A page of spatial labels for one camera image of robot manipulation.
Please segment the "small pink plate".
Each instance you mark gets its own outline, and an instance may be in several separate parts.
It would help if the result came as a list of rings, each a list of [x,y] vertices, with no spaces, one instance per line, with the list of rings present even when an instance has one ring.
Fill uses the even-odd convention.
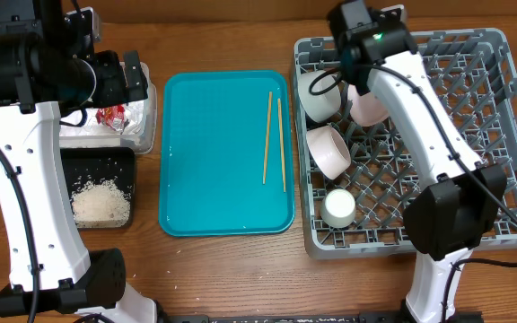
[[[306,141],[312,159],[327,178],[336,179],[350,166],[350,152],[334,127],[324,126],[309,130]]]

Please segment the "red foil snack wrapper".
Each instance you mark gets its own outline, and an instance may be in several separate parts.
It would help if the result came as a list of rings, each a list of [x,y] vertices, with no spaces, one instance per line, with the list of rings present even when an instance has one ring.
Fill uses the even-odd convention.
[[[99,124],[122,134],[127,127],[127,117],[125,116],[123,105],[112,106],[98,109],[95,117]]]

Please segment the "pile of rice grains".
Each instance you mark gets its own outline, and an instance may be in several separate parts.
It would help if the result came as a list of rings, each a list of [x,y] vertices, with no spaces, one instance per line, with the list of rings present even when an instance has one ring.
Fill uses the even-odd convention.
[[[88,181],[71,197],[74,221],[80,229],[118,228],[131,216],[130,195],[114,179],[100,184]]]

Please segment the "small white cup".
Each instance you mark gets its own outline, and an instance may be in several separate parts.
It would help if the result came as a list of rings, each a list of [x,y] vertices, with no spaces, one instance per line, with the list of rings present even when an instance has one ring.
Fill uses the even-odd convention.
[[[330,191],[322,201],[322,220],[330,227],[345,228],[355,219],[355,199],[345,189]]]

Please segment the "grey bowl with rice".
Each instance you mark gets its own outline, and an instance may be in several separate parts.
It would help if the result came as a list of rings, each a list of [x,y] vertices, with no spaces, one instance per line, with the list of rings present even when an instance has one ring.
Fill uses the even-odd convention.
[[[335,75],[329,74],[312,86],[314,92],[321,92],[330,88],[321,95],[312,95],[309,87],[316,77],[324,74],[323,71],[304,73],[298,76],[297,89],[299,99],[306,115],[316,123],[326,121],[336,114],[341,106],[341,94],[336,85]]]

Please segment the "large white plate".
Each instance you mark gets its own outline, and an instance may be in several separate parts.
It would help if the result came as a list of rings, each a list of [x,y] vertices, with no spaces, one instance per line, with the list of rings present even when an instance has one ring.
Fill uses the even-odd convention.
[[[349,85],[346,96],[350,104],[351,118],[362,127],[376,125],[390,116],[386,108],[371,92],[361,95],[354,85]]]

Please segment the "white napkin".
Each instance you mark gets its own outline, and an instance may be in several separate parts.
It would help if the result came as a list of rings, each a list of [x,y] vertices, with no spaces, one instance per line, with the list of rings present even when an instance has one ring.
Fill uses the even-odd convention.
[[[150,112],[149,100],[134,101],[123,105],[126,109],[127,127],[122,134],[115,132],[97,122],[95,114],[98,109],[78,110],[60,119],[61,136],[96,136],[96,135],[137,135],[145,129],[147,114]]]

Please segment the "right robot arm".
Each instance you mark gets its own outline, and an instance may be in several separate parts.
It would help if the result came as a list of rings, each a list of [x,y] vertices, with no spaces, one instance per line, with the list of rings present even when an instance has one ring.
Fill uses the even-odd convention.
[[[403,211],[417,251],[403,310],[415,322],[444,322],[455,312],[460,270],[493,227],[506,176],[483,165],[450,120],[401,15],[345,1],[327,20],[343,80],[388,111],[418,176],[420,192]]]

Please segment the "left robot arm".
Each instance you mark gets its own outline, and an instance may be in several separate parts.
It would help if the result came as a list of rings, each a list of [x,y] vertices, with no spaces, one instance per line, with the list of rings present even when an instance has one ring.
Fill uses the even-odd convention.
[[[100,29],[90,7],[0,0],[0,206],[11,261],[2,318],[53,310],[83,321],[166,320],[127,282],[120,250],[89,251],[74,222],[61,119],[147,98],[138,54],[96,52]]]

